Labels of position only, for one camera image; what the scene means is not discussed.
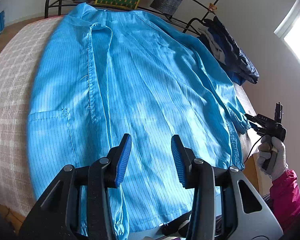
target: shirt pocket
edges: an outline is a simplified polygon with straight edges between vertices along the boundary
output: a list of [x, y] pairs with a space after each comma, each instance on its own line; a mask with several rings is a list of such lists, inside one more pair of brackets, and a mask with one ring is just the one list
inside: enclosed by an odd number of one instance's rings
[[68, 109], [30, 114], [27, 142], [30, 178], [38, 199], [65, 165], [77, 167]]

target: bed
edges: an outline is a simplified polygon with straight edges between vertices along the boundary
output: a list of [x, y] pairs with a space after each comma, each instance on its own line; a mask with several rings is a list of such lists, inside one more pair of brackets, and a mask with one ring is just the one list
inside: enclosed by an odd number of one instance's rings
[[[37, 64], [62, 17], [25, 26], [0, 53], [0, 203], [26, 216], [35, 200], [26, 155], [26, 120]], [[255, 111], [243, 88], [234, 84], [245, 111]], [[259, 138], [250, 129], [239, 135], [246, 159]]]

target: shirt sleeve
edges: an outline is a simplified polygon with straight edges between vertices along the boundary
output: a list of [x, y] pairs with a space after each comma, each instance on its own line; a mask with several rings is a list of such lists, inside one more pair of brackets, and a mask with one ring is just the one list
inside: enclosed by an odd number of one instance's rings
[[300, 213], [300, 190], [293, 170], [288, 169], [272, 181], [270, 198], [273, 200], [274, 216], [285, 231]]

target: window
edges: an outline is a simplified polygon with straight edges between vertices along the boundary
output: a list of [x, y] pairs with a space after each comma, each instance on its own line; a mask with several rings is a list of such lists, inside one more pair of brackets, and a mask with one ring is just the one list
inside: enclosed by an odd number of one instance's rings
[[274, 31], [300, 61], [300, 0], [297, 0], [283, 22]]

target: white glove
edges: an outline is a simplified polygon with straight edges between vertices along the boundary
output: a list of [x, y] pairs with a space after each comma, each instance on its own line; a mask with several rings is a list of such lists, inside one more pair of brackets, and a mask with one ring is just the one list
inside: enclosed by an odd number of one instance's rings
[[276, 137], [271, 138], [272, 145], [277, 148], [278, 155], [277, 159], [275, 160], [274, 167], [271, 174], [266, 173], [266, 171], [262, 168], [263, 163], [266, 159], [271, 158], [271, 148], [270, 145], [267, 143], [269, 140], [268, 138], [264, 136], [261, 139], [261, 144], [258, 147], [259, 150], [259, 157], [257, 159], [257, 165], [263, 171], [265, 174], [269, 175], [272, 180], [275, 180], [279, 178], [282, 174], [285, 173], [285, 171], [288, 170], [288, 165], [286, 163], [286, 147], [283, 144], [282, 141], [280, 141]]

